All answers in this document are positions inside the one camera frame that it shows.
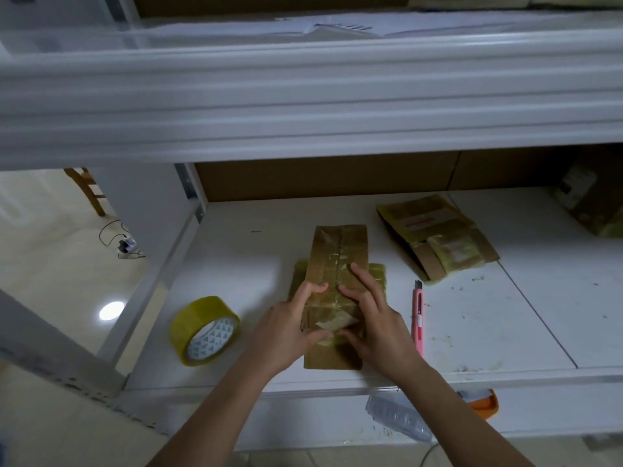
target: wooden chair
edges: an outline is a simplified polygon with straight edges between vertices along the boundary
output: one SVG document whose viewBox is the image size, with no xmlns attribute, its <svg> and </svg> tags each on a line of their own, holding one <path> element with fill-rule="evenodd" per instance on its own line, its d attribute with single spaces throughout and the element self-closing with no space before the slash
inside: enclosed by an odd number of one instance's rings
<svg viewBox="0 0 623 467">
<path fill-rule="evenodd" d="M 74 169 L 63 169 L 63 170 L 74 182 L 76 182 L 76 184 L 80 187 L 82 192 L 87 196 L 87 198 L 89 199 L 89 202 L 95 209 L 95 212 L 99 216 L 106 216 L 106 213 L 104 212 L 104 208 L 102 208 L 102 205 L 98 202 L 98 198 L 106 198 L 106 197 L 104 195 L 95 195 L 93 193 L 93 190 L 91 190 L 90 185 L 96 185 L 96 183 L 95 183 L 95 180 L 93 180 L 93 177 L 91 176 L 89 171 L 85 167 L 82 167 L 82 173 L 76 172 L 76 170 Z"/>
</svg>

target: chair leg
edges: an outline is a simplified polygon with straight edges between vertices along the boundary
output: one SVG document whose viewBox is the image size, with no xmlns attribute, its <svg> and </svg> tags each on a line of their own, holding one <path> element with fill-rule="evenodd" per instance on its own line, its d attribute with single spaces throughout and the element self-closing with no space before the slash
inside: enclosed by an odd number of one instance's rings
<svg viewBox="0 0 623 467">
<path fill-rule="evenodd" d="M 63 170 L 74 182 L 76 182 L 76 184 L 80 187 L 82 192 L 87 196 L 87 198 L 89 199 L 89 202 L 91 203 L 91 206 L 93 207 L 95 212 L 98 214 L 98 216 L 106 216 L 106 213 L 104 212 L 104 208 L 102 208 L 102 205 L 98 202 L 97 197 L 93 193 L 93 190 L 91 190 L 91 187 L 89 187 L 85 183 L 85 181 L 82 179 L 80 174 L 73 169 L 63 169 Z"/>
</svg>

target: tiled floor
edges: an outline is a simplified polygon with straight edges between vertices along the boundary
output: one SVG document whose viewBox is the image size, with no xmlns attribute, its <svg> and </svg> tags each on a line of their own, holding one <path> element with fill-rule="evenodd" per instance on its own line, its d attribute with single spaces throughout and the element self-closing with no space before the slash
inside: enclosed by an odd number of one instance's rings
<svg viewBox="0 0 623 467">
<path fill-rule="evenodd" d="M 112 322 L 98 321 L 99 308 L 129 297 L 147 268 L 146 259 L 120 260 L 102 246 L 98 232 L 113 217 L 97 217 L 62 172 L 8 173 L 0 172 L 0 288 L 96 351 L 112 327 Z M 23 189 L 25 182 L 28 189 Z M 15 190 L 21 202 L 11 195 Z M 110 239 L 116 229 L 111 226 L 102 237 Z M 120 361 L 122 372 L 133 367 L 165 296 L 166 288 L 160 287 Z M 3 467 L 138 467 L 165 441 L 16 367 L 0 365 Z M 592 454 L 578 437 L 520 439 L 515 445 L 538 467 L 623 464 L 622 452 Z M 234 455 L 230 465 L 417 467 L 426 451 L 424 445 L 267 451 Z M 440 448 L 425 463 L 449 465 Z"/>
</svg>

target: tape roll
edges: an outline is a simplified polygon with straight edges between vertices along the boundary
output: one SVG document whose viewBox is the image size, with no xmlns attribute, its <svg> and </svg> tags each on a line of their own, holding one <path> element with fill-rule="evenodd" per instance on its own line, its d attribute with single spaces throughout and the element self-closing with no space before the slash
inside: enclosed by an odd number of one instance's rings
<svg viewBox="0 0 623 467">
<path fill-rule="evenodd" d="M 217 296 L 184 307 L 171 322 L 169 340 L 184 365 L 202 365 L 217 357 L 238 334 L 240 318 Z"/>
</svg>

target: finger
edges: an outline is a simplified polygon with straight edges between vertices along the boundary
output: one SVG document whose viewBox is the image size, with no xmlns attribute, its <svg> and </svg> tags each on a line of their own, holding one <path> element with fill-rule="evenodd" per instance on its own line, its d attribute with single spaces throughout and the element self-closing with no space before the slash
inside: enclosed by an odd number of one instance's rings
<svg viewBox="0 0 623 467">
<path fill-rule="evenodd" d="M 296 316 L 303 314 L 303 306 L 305 302 L 312 295 L 312 293 L 322 293 L 329 287 L 327 282 L 323 282 L 320 285 L 312 282 L 304 281 L 299 285 L 297 292 L 292 297 L 292 308 L 296 312 Z"/>
<path fill-rule="evenodd" d="M 333 333 L 326 329 L 319 329 L 316 331 L 308 332 L 305 335 L 305 339 L 307 341 L 307 347 L 313 347 L 318 344 L 323 339 L 328 339 L 333 335 Z"/>
<path fill-rule="evenodd" d="M 351 264 L 351 270 L 357 276 L 361 283 L 366 286 L 366 288 L 372 294 L 374 301 L 376 301 L 376 306 L 379 311 L 384 311 L 387 308 L 387 301 L 385 300 L 385 292 L 383 292 L 383 288 L 381 284 L 376 281 L 376 279 L 370 275 L 365 269 L 359 267 L 355 262 Z"/>
<path fill-rule="evenodd" d="M 355 351 L 357 351 L 357 353 L 362 359 L 367 358 L 368 348 L 366 346 L 366 343 L 363 341 L 361 337 L 357 336 L 356 334 L 354 334 L 353 331 L 349 329 L 342 329 L 339 331 L 339 334 L 348 339 L 348 342 L 351 343 Z"/>
<path fill-rule="evenodd" d="M 376 305 L 376 301 L 374 301 L 374 297 L 369 291 L 348 288 L 344 285 L 339 285 L 338 290 L 342 295 L 347 296 L 348 298 L 352 298 L 359 303 L 359 307 L 361 308 L 363 316 L 366 318 L 366 320 L 370 317 L 373 317 L 375 314 L 378 314 L 378 306 Z"/>
</svg>

